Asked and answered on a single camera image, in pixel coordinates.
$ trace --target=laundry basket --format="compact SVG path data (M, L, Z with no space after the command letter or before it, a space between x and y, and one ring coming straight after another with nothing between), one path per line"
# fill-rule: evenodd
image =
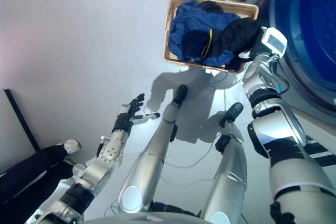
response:
M223 72L232 72L232 73L241 73L244 70L245 64L240 64L240 68L237 71L225 69L225 68L219 68L219 67L210 67L210 66L204 66L196 63L193 60L190 61L180 61L177 59L177 56L170 52L168 47L168 38L170 34L170 29L172 27L173 19L176 16L177 8L183 4L185 1L188 0L169 0L168 5L168 11L167 11L167 17L165 22L165 38L164 38L164 54L163 58L167 62L174 63L179 66L185 66L185 67L192 67L192 68L203 68L203 69L213 69ZM259 7L257 5L251 5L251 4L245 4L245 3L239 3L239 2L231 2L231 1L214 1L216 4L218 4L223 11L229 12L229 13L235 13L241 18L252 18L257 19L258 13L259 13Z

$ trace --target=washing machine door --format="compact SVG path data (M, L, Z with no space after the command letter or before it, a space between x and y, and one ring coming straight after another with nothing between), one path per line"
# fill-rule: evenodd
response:
M270 26L288 39L287 77L336 124L336 0L270 0Z

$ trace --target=blue washing machine drum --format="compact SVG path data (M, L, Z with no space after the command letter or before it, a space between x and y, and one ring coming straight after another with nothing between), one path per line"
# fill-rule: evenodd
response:
M276 27L287 37L291 60L314 82L336 91L336 0L272 0Z

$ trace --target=black pants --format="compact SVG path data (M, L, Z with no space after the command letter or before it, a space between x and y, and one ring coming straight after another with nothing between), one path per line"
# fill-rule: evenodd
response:
M72 177L72 165L63 162L66 156L63 145L51 146L0 177L0 223L24 223L54 192L61 179ZM44 171L47 173L42 178L23 190Z

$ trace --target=blue jacket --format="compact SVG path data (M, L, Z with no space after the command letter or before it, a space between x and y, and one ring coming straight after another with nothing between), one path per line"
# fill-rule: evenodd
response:
M208 34L210 29L223 30L236 19L239 19L239 16L234 13L207 12L200 6L199 2L195 0L187 1L177 9L169 36L169 49L181 61L195 60L202 65L216 67L226 65L234 56L230 50L224 50L218 57L204 60L201 58L200 51L208 43L208 36L201 36L201 34ZM186 50L186 48L190 49L190 45L184 45L184 38L191 31L199 31L200 35L195 36L193 40L195 48Z

